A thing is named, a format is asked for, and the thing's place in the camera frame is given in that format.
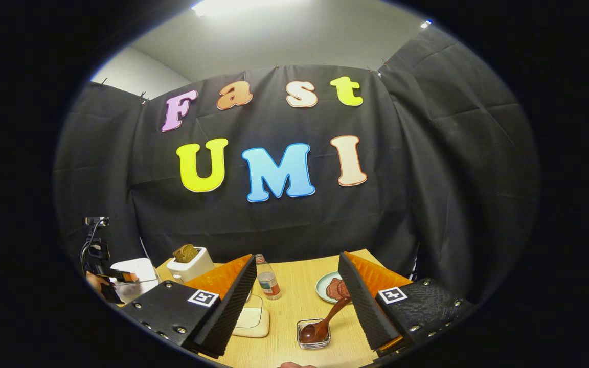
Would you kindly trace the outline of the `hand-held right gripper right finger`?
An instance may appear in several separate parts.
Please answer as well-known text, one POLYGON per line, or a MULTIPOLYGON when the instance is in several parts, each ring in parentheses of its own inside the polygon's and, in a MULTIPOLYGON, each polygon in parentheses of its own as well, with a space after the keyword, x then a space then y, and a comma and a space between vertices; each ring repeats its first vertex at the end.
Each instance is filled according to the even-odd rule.
POLYGON ((368 345, 381 358, 433 341, 476 308, 432 278, 412 281, 348 252, 339 255, 337 270, 368 345))

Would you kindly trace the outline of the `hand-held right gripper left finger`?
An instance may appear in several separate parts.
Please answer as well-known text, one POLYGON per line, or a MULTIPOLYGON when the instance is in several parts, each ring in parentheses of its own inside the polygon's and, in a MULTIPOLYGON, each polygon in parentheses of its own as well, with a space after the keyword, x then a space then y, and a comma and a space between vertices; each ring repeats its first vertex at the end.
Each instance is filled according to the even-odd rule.
POLYGON ((219 358, 256 277, 256 256, 245 255, 184 284, 163 281, 121 310, 140 328, 173 345, 219 358))

